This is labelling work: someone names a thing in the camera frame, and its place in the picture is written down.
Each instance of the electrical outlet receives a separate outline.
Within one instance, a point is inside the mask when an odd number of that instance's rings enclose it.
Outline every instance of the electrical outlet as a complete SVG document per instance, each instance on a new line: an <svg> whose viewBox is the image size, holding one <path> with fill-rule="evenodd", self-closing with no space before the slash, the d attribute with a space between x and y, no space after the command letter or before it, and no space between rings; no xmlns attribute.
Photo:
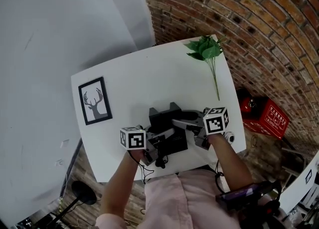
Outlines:
<svg viewBox="0 0 319 229"><path fill-rule="evenodd" d="M62 159L59 159L55 162L55 166L58 167L58 166L63 166L64 165L64 161Z"/></svg>
<svg viewBox="0 0 319 229"><path fill-rule="evenodd" d="M67 146L67 144L69 144L69 141L70 141L69 139L62 141L62 142L61 142L61 146L60 146L60 148L62 148L62 147L66 147L66 146Z"/></svg>

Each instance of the tripod base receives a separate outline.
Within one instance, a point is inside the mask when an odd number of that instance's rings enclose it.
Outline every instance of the tripod base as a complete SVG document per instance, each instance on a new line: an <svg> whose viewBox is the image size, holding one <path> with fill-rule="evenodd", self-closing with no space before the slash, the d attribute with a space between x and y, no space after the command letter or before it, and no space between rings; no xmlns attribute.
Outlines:
<svg viewBox="0 0 319 229"><path fill-rule="evenodd" d="M72 192L78 200L85 204L93 205L96 203L96 195L92 188L81 181L74 181L72 183Z"/></svg>

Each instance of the person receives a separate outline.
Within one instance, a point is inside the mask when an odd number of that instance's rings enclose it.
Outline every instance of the person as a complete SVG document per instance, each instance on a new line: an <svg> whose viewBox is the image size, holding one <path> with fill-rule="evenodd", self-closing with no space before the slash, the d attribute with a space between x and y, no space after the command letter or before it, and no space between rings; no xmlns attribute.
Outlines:
<svg viewBox="0 0 319 229"><path fill-rule="evenodd" d="M221 134L208 136L223 169L229 189L236 190L253 183L245 163ZM142 151L131 151L135 160ZM96 220L99 229L125 229L124 209L131 194L138 165L126 153L107 183ZM223 210L215 200L221 194L215 173L194 169L150 179L145 185L146 213L138 229L237 229L236 214Z"/></svg>

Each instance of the black picture frame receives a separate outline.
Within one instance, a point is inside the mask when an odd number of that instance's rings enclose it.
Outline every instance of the black picture frame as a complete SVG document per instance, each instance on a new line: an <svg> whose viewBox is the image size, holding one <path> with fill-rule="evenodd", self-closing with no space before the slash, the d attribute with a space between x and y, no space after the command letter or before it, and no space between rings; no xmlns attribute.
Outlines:
<svg viewBox="0 0 319 229"><path fill-rule="evenodd" d="M311 177L313 176L312 170L310 170L306 176L306 184L308 184L309 180L311 179Z"/></svg>
<svg viewBox="0 0 319 229"><path fill-rule="evenodd" d="M108 115L106 117L103 117L103 118L98 118L98 119L95 119L93 121L88 121L87 116L86 116L85 107L84 107L82 88L84 88L86 86L89 86L89 85L91 85L93 83L96 83L96 82L100 82L100 84L101 84L101 89L102 89L101 91L102 91L102 94L103 94L104 104L105 104L106 111L107 111ZM81 107L82 107L82 112L83 112L83 116L84 116L85 125L90 125L90 124L106 121L106 120L109 120L109 119L113 118L112 112L111 112L111 108L110 108L110 104L109 104L109 100L108 100L108 96L107 96L106 89L105 89L105 84L104 84L104 78L103 77L99 77L99 78L94 79L94 80L92 80L90 82L87 82L85 84L80 85L79 86L79 95L80 95L80 101L81 101Z"/></svg>

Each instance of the white table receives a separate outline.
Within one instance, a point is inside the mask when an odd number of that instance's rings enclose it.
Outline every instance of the white table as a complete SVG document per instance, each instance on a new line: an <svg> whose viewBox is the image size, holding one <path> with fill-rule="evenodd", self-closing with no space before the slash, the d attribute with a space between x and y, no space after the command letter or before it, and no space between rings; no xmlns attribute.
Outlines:
<svg viewBox="0 0 319 229"><path fill-rule="evenodd" d="M80 133L93 173L98 182L108 182L117 169L125 149L120 145L120 128L150 125L149 108L167 110L175 102L182 110L226 106L227 131L232 131L236 153L246 149L244 127L235 87L223 54L216 59L220 101L212 73L204 61L195 60L182 40L127 54L72 76L72 92ZM85 125L78 86L104 77L113 119ZM211 147L206 151L195 146L193 134L186 132L188 150L169 155L166 168L148 166L158 177L201 167L216 161ZM135 180L141 179L137 171Z"/></svg>
<svg viewBox="0 0 319 229"><path fill-rule="evenodd" d="M319 165L319 151L313 157L307 167L301 174L289 185L281 194L279 199L280 208L288 214L302 198L307 194L310 188L314 185ZM312 177L306 183L306 177L312 171Z"/></svg>

